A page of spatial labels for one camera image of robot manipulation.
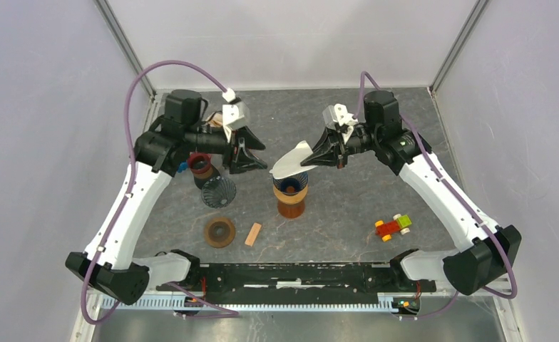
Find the blue glass dripper cone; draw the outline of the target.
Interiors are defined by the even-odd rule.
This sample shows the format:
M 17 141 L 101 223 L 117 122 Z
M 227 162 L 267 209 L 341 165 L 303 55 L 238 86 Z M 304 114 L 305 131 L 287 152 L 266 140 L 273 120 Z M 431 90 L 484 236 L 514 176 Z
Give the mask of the blue glass dripper cone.
M 273 179 L 274 187 L 285 195 L 295 195 L 301 192 L 309 182 L 307 172 L 301 172 L 282 179 Z

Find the dark red cup carafe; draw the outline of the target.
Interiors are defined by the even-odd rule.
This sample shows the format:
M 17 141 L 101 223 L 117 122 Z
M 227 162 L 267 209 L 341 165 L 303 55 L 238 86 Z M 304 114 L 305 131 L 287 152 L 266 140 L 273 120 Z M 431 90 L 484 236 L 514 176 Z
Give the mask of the dark red cup carafe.
M 195 186 L 200 190 L 208 180 L 220 176 L 218 169 L 212 164 L 209 154 L 194 152 L 187 159 L 187 164 L 193 175 Z

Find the dark smoky glass dripper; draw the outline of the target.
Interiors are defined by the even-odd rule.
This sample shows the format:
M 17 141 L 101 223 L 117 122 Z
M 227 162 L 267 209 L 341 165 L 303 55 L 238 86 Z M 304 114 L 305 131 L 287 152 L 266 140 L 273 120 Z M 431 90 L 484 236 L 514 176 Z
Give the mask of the dark smoky glass dripper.
M 232 203 L 237 194 L 235 183 L 226 177 L 217 176 L 209 179 L 201 189 L 201 198 L 205 205 L 221 209 Z

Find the blue red toy block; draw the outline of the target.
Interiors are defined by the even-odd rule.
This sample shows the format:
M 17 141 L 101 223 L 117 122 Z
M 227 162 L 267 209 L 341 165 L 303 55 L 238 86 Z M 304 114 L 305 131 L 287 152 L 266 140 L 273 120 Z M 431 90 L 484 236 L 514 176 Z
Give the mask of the blue red toy block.
M 187 164 L 186 162 L 182 162 L 182 163 L 179 164 L 177 173 L 184 172 L 184 171 L 186 171 L 187 169 L 188 169 L 188 164 Z

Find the amber glass carafe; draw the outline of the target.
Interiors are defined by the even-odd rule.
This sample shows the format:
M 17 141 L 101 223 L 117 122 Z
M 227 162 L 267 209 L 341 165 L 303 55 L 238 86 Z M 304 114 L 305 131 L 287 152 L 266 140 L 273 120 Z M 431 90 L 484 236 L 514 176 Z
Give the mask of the amber glass carafe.
M 305 201 L 296 204 L 285 204 L 283 202 L 277 203 L 278 213 L 287 219 L 295 219 L 301 216 L 305 211 L 305 208 Z

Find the red green toy car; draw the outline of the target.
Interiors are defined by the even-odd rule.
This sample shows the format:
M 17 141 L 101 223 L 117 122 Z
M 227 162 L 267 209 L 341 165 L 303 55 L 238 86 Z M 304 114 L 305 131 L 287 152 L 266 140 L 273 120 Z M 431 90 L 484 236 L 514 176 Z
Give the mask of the red green toy car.
M 377 221 L 375 226 L 375 234 L 381 238 L 383 242 L 387 242 L 392 238 L 393 234 L 407 234 L 410 232 L 410 226 L 412 221 L 408 215 L 395 214 L 393 220 L 390 222 L 384 222 L 382 220 Z

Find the long wooden block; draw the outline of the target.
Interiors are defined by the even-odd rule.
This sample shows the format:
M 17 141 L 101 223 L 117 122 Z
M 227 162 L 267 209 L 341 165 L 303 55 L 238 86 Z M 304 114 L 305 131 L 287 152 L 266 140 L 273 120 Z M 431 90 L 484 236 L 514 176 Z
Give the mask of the long wooden block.
M 251 229 L 250 229 L 250 231 L 249 231 L 249 233 L 248 233 L 248 235 L 245 239 L 245 245 L 246 246 L 252 247 L 254 245 L 254 243 L 255 243 L 255 241 L 256 241 L 259 233 L 260 233 L 261 228 L 262 228 L 262 225 L 260 223 L 257 223 L 257 222 L 255 222 L 252 225 L 252 227 L 251 227 Z

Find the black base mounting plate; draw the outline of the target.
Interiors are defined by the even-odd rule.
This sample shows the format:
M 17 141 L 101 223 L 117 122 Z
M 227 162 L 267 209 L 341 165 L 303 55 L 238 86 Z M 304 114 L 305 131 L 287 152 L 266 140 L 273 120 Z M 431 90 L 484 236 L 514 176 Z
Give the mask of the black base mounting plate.
M 389 263 L 209 263 L 190 267 L 179 285 L 212 304 L 374 304 L 378 294 L 436 291 Z

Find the white paper coffee filter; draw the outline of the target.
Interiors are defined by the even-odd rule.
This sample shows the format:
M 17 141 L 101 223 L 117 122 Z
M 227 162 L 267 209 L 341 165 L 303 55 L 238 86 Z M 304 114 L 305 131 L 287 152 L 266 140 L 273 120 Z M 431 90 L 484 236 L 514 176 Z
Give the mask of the white paper coffee filter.
M 270 170 L 270 174 L 278 180 L 297 175 L 302 172 L 307 172 L 316 168 L 313 166 L 301 166 L 304 161 L 313 153 L 308 142 L 303 140 L 299 142 L 295 148 L 283 155 Z

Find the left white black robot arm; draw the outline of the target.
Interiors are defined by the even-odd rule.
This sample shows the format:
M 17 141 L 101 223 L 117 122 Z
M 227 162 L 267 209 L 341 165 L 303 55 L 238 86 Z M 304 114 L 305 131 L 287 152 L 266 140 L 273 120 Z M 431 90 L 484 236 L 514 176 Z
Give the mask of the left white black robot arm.
M 154 204 L 191 155 L 219 155 L 231 174 L 267 168 L 253 153 L 265 145 L 247 126 L 246 104 L 232 89 L 222 97 L 222 126 L 209 128 L 201 93 L 167 94 L 163 113 L 135 141 L 123 185 L 97 235 L 66 259 L 66 267 L 89 287 L 132 305 L 148 289 L 171 281 L 188 291 L 200 284 L 201 271 L 182 254 L 141 259 L 133 254 Z

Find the orange coffee filter box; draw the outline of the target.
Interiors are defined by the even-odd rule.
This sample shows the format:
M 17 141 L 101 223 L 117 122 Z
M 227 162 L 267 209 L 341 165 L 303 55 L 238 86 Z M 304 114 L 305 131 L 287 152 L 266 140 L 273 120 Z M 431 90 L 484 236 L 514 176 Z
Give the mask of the orange coffee filter box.
M 207 124 L 210 127 L 221 128 L 223 126 L 222 113 L 221 112 L 212 113 L 207 119 Z

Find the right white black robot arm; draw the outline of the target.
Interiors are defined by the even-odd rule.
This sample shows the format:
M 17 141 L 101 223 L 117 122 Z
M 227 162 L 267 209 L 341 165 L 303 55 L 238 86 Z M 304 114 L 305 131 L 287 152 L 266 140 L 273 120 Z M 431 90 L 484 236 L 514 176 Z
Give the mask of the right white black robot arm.
M 303 166 L 342 168 L 351 155 L 368 151 L 408 184 L 429 206 L 449 233 L 451 251 L 405 254 L 389 271 L 399 291 L 417 280 L 447 281 L 458 293 L 479 290 L 512 299 L 518 293 L 513 264 L 522 236 L 513 225 L 489 217 L 444 170 L 431 146 L 399 109 L 394 94 L 374 90 L 361 98 L 364 122 L 345 105 L 327 106 L 324 132 L 303 159 Z

